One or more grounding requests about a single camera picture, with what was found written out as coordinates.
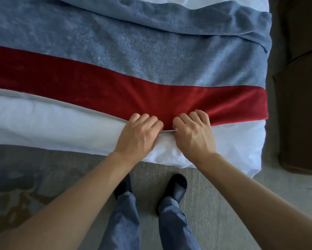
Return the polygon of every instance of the brown furniture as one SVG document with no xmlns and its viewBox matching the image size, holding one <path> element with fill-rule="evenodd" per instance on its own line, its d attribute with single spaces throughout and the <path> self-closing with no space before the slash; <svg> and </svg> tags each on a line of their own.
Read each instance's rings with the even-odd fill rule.
<svg viewBox="0 0 312 250">
<path fill-rule="evenodd" d="M 281 0 L 279 15 L 289 63 L 274 76 L 280 162 L 293 173 L 312 174 L 312 0 Z"/>
</svg>

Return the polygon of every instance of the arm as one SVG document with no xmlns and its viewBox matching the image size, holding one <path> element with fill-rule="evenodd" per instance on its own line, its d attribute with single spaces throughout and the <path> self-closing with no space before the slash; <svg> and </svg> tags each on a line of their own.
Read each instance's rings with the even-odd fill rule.
<svg viewBox="0 0 312 250">
<path fill-rule="evenodd" d="M 48 206 L 0 239 L 0 250 L 77 249 L 108 197 L 154 147 L 163 123 L 134 114 L 114 152 Z"/>
<path fill-rule="evenodd" d="M 178 148 L 229 202 L 262 249 L 312 249 L 312 219 L 219 155 L 206 113 L 182 114 L 173 125 Z"/>
</svg>

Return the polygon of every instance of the person's right arm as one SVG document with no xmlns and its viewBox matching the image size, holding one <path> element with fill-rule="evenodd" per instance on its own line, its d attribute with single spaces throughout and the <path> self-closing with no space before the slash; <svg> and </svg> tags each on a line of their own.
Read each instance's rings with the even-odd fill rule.
<svg viewBox="0 0 312 250">
<path fill-rule="evenodd" d="M 229 202 L 263 250 L 312 250 L 312 219 L 219 155 L 205 112 L 181 114 L 173 127 L 183 155 Z"/>
</svg>

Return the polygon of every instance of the bed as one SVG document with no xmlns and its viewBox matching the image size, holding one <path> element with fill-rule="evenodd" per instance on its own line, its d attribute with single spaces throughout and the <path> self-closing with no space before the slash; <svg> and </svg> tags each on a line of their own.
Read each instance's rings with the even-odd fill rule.
<svg viewBox="0 0 312 250">
<path fill-rule="evenodd" d="M 172 119 L 206 111 L 217 151 L 261 169 L 268 0 L 0 0 L 0 144 L 108 155 L 132 113 L 164 122 L 146 162 L 194 167 Z"/>
</svg>

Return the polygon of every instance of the white sheet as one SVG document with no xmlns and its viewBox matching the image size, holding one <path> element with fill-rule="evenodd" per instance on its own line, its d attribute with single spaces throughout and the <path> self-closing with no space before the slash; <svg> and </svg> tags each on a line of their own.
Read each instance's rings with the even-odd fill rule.
<svg viewBox="0 0 312 250">
<path fill-rule="evenodd" d="M 124 120 L 52 99 L 0 90 L 0 144 L 108 155 Z M 217 151 L 253 177 L 261 169 L 265 121 L 213 127 Z M 146 162 L 194 167 L 176 147 L 173 133 L 162 132 Z"/>
<path fill-rule="evenodd" d="M 236 1 L 237 3 L 253 8 L 258 11 L 269 12 L 268 0 L 141 0 L 150 3 L 178 3 L 190 10 L 206 7 L 215 3 L 221 3 L 225 1 Z"/>
</svg>

